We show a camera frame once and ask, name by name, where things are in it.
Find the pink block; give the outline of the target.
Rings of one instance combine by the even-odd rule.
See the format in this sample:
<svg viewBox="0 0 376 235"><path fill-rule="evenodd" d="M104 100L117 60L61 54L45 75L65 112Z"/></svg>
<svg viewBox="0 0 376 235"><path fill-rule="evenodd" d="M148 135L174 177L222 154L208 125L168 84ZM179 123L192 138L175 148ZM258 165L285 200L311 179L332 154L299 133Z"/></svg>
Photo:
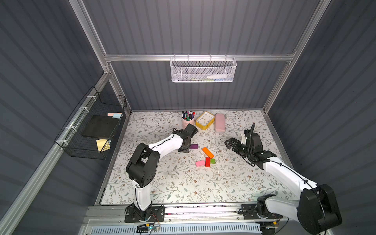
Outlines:
<svg viewBox="0 0 376 235"><path fill-rule="evenodd" d="M195 162L195 165L196 165L196 167L200 167L200 166L205 165L205 163L206 163L205 160L200 160L200 161L196 161L196 162Z"/></svg>

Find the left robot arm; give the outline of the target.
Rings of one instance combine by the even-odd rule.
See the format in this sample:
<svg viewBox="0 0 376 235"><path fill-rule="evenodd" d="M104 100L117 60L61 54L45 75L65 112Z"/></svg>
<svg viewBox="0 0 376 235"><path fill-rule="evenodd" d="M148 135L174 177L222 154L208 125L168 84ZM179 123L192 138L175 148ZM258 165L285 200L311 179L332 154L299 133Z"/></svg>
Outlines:
<svg viewBox="0 0 376 235"><path fill-rule="evenodd" d="M152 205L149 184L156 176L159 161L174 151L188 153L191 140L197 132L198 129L194 125L188 124L185 129L174 130L159 142L137 145L126 172L135 191L134 205L141 212L147 211Z"/></svg>

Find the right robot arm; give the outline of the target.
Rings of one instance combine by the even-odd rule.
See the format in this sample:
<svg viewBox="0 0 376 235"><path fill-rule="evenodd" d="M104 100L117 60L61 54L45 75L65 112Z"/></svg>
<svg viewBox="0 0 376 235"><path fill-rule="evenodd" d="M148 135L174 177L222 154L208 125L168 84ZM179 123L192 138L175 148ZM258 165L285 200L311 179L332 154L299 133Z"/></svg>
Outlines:
<svg viewBox="0 0 376 235"><path fill-rule="evenodd" d="M241 140L230 138L225 146L251 166L266 171L284 184L297 200L281 199L274 193L260 196L255 206L264 219L279 214L298 221L310 234L316 235L342 224L342 216L334 190L319 185L285 165L275 153L264 150L261 138L253 129L246 129Z"/></svg>

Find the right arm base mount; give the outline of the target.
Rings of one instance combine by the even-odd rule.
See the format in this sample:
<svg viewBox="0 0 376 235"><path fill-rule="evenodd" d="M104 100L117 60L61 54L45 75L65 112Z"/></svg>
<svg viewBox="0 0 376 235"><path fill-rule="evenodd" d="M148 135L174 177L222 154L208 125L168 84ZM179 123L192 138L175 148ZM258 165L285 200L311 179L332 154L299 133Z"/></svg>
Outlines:
<svg viewBox="0 0 376 235"><path fill-rule="evenodd" d="M282 215L276 213L266 213L261 215L261 212L258 212L257 204L241 204L238 214L242 215L245 220L255 220L255 219L275 219L280 220L283 218Z"/></svg>

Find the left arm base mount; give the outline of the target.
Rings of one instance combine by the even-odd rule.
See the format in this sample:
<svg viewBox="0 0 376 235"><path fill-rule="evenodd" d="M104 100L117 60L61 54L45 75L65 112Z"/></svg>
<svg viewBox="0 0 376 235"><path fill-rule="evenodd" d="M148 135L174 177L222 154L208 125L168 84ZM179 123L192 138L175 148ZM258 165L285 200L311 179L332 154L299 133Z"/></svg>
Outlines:
<svg viewBox="0 0 376 235"><path fill-rule="evenodd" d="M135 204L125 208L125 223L150 223L163 222L165 219L165 206L149 206L146 211L141 211Z"/></svg>

